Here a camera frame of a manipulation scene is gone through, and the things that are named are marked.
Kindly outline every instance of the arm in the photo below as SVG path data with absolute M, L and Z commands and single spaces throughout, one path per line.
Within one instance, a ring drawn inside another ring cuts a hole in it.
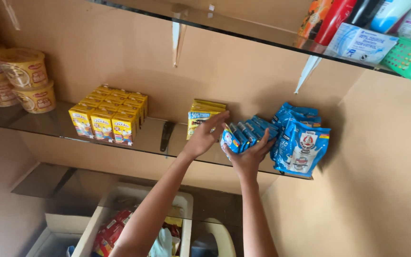
M 235 154 L 224 144 L 223 150 L 230 157 L 242 188 L 243 200 L 243 252 L 251 257 L 276 257 L 274 241 L 264 214 L 256 181 L 259 163 L 264 159 L 274 140 L 268 143 L 269 129 L 264 137 L 242 154 Z
M 111 257 L 147 257 L 188 167 L 216 142 L 228 117 L 229 112 L 226 111 L 197 127 L 185 148 L 129 219 Z

